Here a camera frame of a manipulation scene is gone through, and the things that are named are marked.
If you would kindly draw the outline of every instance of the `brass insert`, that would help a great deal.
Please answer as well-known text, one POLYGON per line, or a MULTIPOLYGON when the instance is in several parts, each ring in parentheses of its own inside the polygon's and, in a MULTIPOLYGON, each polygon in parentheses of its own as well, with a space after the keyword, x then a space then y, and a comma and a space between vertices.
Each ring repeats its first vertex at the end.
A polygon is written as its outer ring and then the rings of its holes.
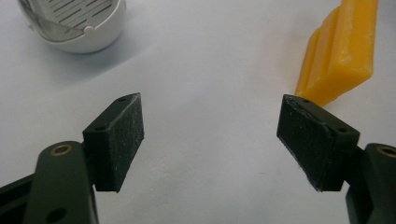
POLYGON ((64 155, 64 154, 69 153, 69 152, 72 150, 72 148, 73 148, 73 147, 70 146, 70 145, 59 145, 59 146, 53 148, 53 149, 50 151, 50 154, 51 154, 52 156, 62 156, 62 155, 64 155))
POLYGON ((396 148, 394 147, 378 147, 377 149, 386 156, 396 158, 396 148))

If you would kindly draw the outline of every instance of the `white surface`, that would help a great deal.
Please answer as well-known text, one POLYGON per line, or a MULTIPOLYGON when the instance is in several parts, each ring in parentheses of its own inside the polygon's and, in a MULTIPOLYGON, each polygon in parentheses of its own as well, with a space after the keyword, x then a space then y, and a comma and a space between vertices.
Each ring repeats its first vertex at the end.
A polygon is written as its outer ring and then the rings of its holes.
MULTIPOLYGON (((86 55, 45 45, 16 1, 0 4, 0 186, 140 91, 146 138, 121 192, 96 194, 102 224, 348 223, 347 184, 316 193, 276 138, 308 37, 339 1, 130 0, 120 38, 86 55)), ((361 147, 396 145, 395 11, 380 1, 373 77, 326 106, 361 147)))

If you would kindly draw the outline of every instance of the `black mount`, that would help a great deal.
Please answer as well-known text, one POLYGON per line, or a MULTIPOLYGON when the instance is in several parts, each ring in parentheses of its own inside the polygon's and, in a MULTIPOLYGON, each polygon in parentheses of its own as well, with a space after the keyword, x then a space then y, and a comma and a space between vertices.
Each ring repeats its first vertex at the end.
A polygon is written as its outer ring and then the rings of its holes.
POLYGON ((144 138, 140 93, 111 104, 84 142, 44 149, 35 173, 0 188, 0 223, 98 223, 97 191, 120 191, 144 138))
POLYGON ((277 137, 317 191, 350 188, 350 223, 396 223, 396 148, 357 144, 360 133, 303 98, 284 95, 277 137))

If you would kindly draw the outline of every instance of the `white table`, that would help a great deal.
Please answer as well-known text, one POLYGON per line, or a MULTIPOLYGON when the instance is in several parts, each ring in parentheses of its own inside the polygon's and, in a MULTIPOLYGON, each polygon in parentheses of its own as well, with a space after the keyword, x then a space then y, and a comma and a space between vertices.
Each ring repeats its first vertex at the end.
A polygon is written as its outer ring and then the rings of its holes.
MULTIPOLYGON (((348 185, 316 193, 276 138, 307 40, 339 1, 127 0, 120 38, 83 55, 0 3, 0 186, 139 91, 146 138, 121 192, 96 194, 101 223, 348 223, 348 185)), ((325 107, 363 148, 396 146, 395 11, 380 1, 373 77, 325 107)))

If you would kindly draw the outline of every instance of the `yellow object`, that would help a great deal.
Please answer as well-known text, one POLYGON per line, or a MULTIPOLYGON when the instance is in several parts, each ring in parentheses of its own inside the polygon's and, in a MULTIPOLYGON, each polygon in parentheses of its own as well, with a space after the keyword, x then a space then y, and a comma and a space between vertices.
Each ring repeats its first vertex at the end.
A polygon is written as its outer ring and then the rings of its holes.
POLYGON ((378 0, 343 0, 309 39, 295 94, 326 105, 373 73, 378 0))

